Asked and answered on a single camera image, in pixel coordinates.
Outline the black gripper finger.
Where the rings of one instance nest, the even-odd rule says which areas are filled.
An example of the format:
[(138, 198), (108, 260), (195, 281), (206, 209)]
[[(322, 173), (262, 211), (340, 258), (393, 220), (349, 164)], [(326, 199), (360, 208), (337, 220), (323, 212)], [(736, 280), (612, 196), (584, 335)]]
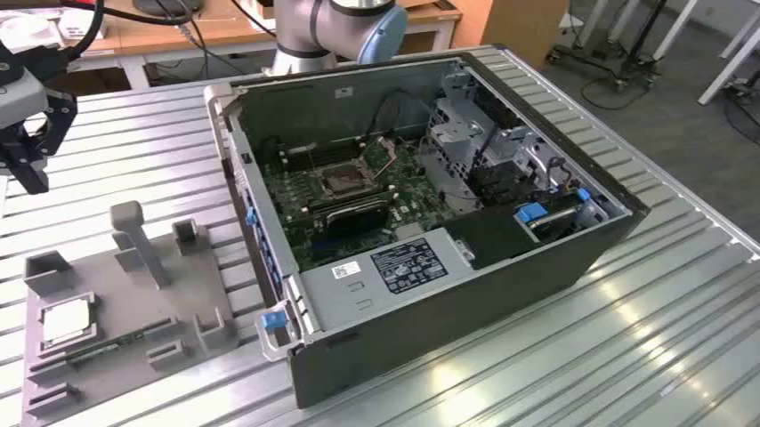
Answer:
[(30, 195), (48, 192), (48, 176), (43, 169), (55, 156), (78, 115), (76, 97), (46, 90), (47, 106), (42, 109), (46, 122), (30, 133), (26, 120), (2, 130), (2, 169), (7, 170)]

